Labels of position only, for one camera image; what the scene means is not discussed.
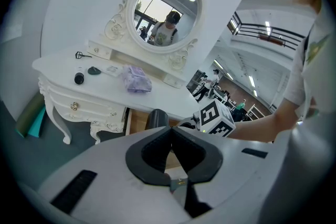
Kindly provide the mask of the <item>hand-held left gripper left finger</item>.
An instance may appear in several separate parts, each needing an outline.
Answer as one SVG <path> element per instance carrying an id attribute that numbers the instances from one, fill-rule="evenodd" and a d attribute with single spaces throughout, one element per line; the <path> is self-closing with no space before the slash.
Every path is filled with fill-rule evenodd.
<path id="1" fill-rule="evenodd" d="M 82 170 L 97 175 L 70 216 L 86 223 L 184 223 L 191 218 L 169 187 L 144 184 L 128 169 L 128 148 L 156 129 L 101 142 L 53 172 L 38 193 L 52 201 Z"/>

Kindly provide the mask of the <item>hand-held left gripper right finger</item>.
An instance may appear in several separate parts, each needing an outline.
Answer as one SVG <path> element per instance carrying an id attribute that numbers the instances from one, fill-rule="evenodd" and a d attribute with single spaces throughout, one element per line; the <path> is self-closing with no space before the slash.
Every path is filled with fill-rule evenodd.
<path id="1" fill-rule="evenodd" d="M 173 152 L 187 175 L 173 191 L 178 208 L 261 209 L 284 159 L 286 134 L 263 143 L 174 127 Z"/>

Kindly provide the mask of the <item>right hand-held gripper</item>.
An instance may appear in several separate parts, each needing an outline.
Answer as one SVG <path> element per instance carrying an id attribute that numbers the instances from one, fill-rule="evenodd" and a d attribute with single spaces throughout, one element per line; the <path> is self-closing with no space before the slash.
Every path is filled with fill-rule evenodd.
<path id="1" fill-rule="evenodd" d="M 185 118 L 179 122 L 179 127 L 189 129 L 197 128 L 200 132 L 227 137 L 236 129 L 230 110 L 224 104 L 214 99 L 199 111 L 199 121 L 195 123 L 193 118 Z"/>

